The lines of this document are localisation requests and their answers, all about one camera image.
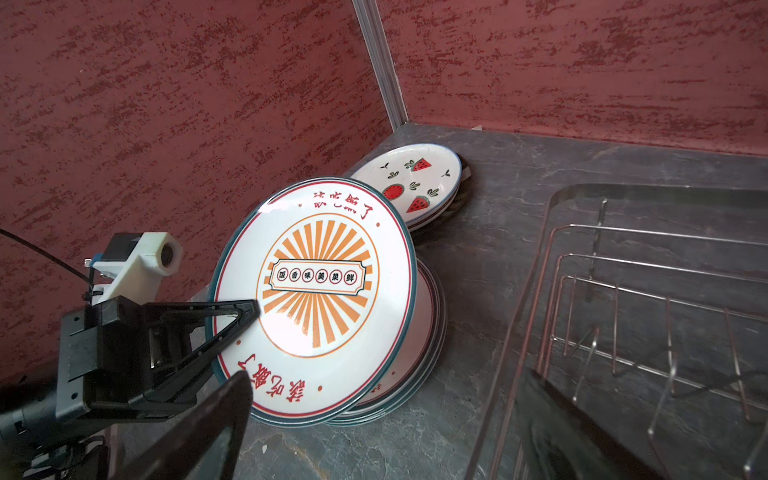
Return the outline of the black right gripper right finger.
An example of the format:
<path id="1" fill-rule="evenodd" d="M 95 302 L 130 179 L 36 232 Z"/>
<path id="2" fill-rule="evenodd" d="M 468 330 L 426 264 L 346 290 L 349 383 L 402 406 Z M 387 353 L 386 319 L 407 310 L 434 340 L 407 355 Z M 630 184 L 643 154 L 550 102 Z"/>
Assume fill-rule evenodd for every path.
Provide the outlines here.
<path id="1" fill-rule="evenodd" d="M 531 479 L 661 477 L 535 371 L 520 377 L 517 411 Z"/>

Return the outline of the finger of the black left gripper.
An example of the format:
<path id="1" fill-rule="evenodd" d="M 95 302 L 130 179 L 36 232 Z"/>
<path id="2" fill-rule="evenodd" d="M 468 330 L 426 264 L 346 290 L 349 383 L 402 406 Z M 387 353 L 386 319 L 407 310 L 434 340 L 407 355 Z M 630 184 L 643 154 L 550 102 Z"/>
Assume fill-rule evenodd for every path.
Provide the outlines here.
<path id="1" fill-rule="evenodd" d="M 258 319 L 255 300 L 147 303 L 143 397 L 149 403 L 186 404 L 213 375 L 213 362 Z"/>

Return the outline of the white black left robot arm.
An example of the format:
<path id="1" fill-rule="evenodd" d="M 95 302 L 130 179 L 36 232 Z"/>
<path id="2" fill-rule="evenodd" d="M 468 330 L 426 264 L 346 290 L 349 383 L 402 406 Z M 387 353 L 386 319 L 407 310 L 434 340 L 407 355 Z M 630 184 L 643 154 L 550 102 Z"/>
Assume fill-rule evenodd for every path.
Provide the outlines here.
<path id="1" fill-rule="evenodd" d="M 213 361 L 259 317 L 255 300 L 138 304 L 124 296 L 61 319 L 59 357 L 1 388 L 1 466 L 65 471 L 86 439 L 194 407 Z"/>

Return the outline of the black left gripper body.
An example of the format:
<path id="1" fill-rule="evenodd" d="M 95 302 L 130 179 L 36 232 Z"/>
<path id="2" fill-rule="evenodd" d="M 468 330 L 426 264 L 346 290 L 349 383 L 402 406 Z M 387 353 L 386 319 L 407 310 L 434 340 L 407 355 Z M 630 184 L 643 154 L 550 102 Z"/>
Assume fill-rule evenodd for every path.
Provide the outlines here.
<path id="1" fill-rule="evenodd" d="M 61 320 L 58 420 L 165 420 L 194 406 L 198 392 L 195 303 L 123 296 Z"/>

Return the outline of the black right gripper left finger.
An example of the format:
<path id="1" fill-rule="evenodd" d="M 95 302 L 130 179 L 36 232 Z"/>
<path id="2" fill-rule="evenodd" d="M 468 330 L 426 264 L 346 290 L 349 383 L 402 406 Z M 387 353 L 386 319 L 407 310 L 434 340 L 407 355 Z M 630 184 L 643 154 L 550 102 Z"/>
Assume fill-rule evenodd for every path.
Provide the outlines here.
<path id="1" fill-rule="evenodd" d="M 248 375 L 234 374 L 116 479 L 231 479 L 250 417 Z"/>

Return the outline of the dark striped rim plate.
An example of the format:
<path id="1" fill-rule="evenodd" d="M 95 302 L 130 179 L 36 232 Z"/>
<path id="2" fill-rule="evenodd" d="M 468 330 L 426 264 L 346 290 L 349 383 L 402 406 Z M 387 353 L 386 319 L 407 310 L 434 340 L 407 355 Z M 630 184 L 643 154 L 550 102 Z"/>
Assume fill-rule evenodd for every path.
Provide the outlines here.
<path id="1" fill-rule="evenodd" d="M 424 224 L 411 230 L 410 233 L 412 236 L 424 236 L 429 231 L 437 229 L 454 217 L 468 202 L 473 187 L 472 170 L 469 162 L 463 156 L 459 156 L 459 159 L 462 166 L 462 174 L 456 194 L 453 196 L 448 206 L 439 215 L 436 215 L 432 219 L 427 220 Z"/>

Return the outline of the strawberry pattern white plate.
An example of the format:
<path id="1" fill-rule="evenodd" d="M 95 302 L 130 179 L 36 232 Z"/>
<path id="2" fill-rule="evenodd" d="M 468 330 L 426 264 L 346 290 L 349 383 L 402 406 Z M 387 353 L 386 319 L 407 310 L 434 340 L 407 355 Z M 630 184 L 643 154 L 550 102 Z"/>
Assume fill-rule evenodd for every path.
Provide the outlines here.
<path id="1" fill-rule="evenodd" d="M 351 177 L 379 191 L 395 207 L 409 230 L 442 214 L 459 191 L 460 157 L 437 144 L 398 147 L 362 165 Z"/>

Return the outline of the orange sunburst white plate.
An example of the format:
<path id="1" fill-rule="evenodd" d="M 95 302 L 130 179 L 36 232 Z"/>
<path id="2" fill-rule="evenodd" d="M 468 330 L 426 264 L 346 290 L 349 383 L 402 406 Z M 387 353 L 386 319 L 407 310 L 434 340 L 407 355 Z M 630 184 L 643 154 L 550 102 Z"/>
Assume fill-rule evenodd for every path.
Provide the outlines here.
<path id="1" fill-rule="evenodd" d="M 220 353 L 220 381 L 247 375 L 251 416 L 301 428 L 326 422 L 385 376 L 412 323 L 417 265 L 392 203 L 349 178 L 289 186 L 235 230 L 209 288 L 254 300 L 258 318 Z"/>

